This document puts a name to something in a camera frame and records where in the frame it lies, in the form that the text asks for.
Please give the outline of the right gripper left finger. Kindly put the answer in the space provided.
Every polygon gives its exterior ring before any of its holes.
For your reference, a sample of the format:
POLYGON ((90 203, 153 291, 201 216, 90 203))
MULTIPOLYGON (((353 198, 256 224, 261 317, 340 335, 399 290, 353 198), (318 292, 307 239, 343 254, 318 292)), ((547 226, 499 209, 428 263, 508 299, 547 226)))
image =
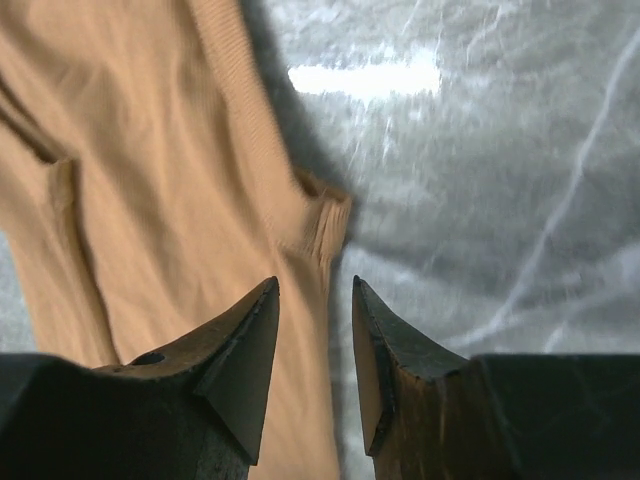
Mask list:
POLYGON ((279 325, 271 277, 126 365, 96 369, 109 408, 92 479, 245 479, 258 462, 279 325))

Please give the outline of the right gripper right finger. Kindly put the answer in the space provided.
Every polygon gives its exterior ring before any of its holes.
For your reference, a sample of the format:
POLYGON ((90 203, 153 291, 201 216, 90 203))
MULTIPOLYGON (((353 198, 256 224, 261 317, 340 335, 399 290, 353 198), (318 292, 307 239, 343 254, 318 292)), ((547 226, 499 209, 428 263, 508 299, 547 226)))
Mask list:
POLYGON ((500 441, 473 364, 355 277, 353 350, 364 449, 378 479, 497 479, 500 441))

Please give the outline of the tan tank top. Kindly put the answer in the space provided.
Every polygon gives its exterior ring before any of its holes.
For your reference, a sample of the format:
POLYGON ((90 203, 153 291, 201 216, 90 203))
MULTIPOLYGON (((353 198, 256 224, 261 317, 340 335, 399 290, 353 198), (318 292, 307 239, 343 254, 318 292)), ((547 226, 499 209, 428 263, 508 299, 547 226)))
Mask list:
POLYGON ((336 479, 328 359, 347 194, 294 167, 236 1, 5 1, 1 227, 39 348, 127 363, 268 277, 253 479, 336 479))

